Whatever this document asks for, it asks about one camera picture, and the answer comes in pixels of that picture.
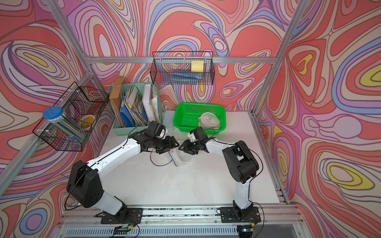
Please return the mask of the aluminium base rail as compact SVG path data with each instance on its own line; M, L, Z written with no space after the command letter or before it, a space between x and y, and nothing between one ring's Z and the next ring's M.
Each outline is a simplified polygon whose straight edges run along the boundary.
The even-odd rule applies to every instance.
M301 212L295 205L259 206L262 221L222 223L221 205L142 206L142 220L127 235L112 237L120 224L101 224L100 211L77 209L65 212L52 238L310 238Z

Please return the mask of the green plastic basket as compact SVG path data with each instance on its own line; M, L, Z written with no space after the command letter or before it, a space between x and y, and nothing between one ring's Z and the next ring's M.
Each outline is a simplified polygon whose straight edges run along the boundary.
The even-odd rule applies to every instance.
M201 127L201 116L205 113L207 113L205 116L215 115L218 119L215 134L226 129L226 110L216 104L180 103L175 110L173 124L182 132L190 132Z

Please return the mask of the blue lidded clear jar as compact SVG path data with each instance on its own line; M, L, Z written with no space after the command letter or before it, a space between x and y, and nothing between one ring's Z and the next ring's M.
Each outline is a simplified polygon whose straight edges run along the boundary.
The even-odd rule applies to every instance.
M53 106L43 112L43 118L52 123L61 132L63 132L71 141L83 143L85 133L60 106Z

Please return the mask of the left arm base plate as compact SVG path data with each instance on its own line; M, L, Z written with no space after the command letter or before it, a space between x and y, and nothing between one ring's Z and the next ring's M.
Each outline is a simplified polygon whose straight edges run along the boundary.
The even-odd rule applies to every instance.
M101 224L140 224L142 220L142 214L142 208L122 207L121 211L119 211L116 215L111 215L104 212L101 216Z

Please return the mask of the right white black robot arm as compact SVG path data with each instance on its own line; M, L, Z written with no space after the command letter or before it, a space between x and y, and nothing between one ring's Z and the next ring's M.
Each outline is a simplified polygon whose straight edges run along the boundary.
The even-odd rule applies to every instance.
M188 139L179 146L179 150L190 155L203 151L222 156L231 177L236 181L236 196L233 200L235 216L242 219L251 213L253 203L250 201L250 183L257 177L261 167L254 156L256 153L244 141L220 141L207 136L205 130L199 127L188 133Z

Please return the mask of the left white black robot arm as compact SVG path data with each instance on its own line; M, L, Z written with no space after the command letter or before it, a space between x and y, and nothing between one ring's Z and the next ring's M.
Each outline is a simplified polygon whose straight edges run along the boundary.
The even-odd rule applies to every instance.
M103 179L119 165L142 152L163 154L179 147L173 136L166 134L163 124L152 121L148 128L128 135L128 138L109 152L88 162L73 164L66 190L84 208L97 208L112 216L121 217L126 205L103 188Z

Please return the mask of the blue pen pouch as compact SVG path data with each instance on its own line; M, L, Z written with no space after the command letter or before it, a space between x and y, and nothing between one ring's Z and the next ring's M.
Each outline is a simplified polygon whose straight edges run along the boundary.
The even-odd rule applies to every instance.
M195 79L195 80L203 80L204 75L203 73L198 73L198 72L188 72L188 71L175 71L172 73L174 77L180 78L190 78L190 79Z

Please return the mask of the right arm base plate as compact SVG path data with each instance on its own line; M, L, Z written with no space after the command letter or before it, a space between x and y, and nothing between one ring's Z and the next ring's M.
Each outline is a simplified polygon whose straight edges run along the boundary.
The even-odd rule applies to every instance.
M217 211L222 223L257 224L262 221L259 209L255 206L249 206L243 210L238 207L221 207Z

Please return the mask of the blue folder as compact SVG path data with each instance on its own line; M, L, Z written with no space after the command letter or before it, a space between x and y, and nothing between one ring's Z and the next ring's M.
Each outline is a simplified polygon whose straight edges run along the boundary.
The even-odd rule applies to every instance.
M123 102L121 103L119 114L126 128L131 128L136 126L136 122L134 118L132 117L130 111L128 110L125 103Z

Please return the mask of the brown cardboard folder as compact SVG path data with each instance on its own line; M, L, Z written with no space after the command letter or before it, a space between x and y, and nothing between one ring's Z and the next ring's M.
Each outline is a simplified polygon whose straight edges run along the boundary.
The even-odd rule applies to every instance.
M125 123L123 122L122 117L120 115L120 108L122 104L121 89L123 82L124 78L122 76L117 76L115 82L113 83L113 88L110 94L110 102L120 124L120 128L123 128L125 126Z

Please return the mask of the yellow sticky note pad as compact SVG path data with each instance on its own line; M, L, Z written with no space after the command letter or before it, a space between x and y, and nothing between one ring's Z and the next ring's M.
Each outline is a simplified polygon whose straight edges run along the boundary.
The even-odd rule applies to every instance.
M191 72L203 73L204 72L204 61L203 60L192 60L191 61Z

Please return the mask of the green circuit board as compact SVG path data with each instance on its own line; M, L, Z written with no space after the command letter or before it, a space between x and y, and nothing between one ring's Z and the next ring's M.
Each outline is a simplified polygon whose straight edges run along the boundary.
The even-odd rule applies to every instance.
M134 226L118 226L114 228L112 233L112 237L116 235L127 235L130 233L135 227Z

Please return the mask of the white book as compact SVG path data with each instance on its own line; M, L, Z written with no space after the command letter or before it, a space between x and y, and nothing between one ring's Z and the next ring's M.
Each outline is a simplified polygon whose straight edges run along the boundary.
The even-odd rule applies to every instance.
M144 106L147 119L149 122L156 121L154 107L153 107L153 104L151 103L151 100L152 100L152 85L146 84L143 90L142 102L143 102L143 106Z

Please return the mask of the mint green file organizer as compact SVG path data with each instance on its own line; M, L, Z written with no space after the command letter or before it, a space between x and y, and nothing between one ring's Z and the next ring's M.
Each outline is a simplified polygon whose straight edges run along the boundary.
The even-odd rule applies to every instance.
M113 130L117 136L127 136L132 131L142 130L148 126L149 121L147 119L147 115L146 115L143 102L142 102L143 90L146 84L152 85L151 103L153 104L153 107L154 107L156 122L162 123L163 109L162 109L161 100L159 96L159 89L157 85L152 83L122 84L122 89L121 89L122 102L125 103L126 107L130 111L132 117L134 118L136 122L136 126L131 128L126 128L124 126L123 128L120 128L119 127L120 124L118 122L118 119L116 118ZM113 84L108 89L109 96L111 94L112 88L113 88Z

